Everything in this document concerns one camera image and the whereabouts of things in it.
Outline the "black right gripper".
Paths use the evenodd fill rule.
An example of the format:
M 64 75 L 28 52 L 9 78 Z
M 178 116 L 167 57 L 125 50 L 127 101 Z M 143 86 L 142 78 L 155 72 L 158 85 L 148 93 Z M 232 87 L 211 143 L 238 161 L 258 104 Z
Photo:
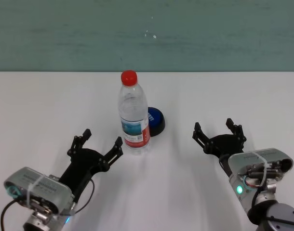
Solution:
M 247 139 L 244 136 L 242 125 L 234 124 L 231 118 L 227 119 L 226 126 L 233 135 L 224 134 L 209 139 L 201 130 L 199 122 L 196 122 L 192 138 L 206 154 L 216 156 L 220 167 L 227 175 L 231 175 L 232 171 L 228 165 L 228 159 L 234 154 L 243 152 L 244 143 Z

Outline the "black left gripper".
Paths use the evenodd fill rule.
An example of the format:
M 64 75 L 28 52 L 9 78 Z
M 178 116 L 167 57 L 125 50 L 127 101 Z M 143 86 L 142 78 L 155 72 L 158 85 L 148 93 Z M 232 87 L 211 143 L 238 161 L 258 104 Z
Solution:
M 90 129 L 86 129 L 81 136 L 74 136 L 72 145 L 67 152 L 71 163 L 59 179 L 61 184 L 70 188 L 75 203 L 78 202 L 93 175 L 98 172 L 107 172 L 123 155 L 123 141 L 120 136 L 105 155 L 92 149 L 82 148 L 91 135 Z

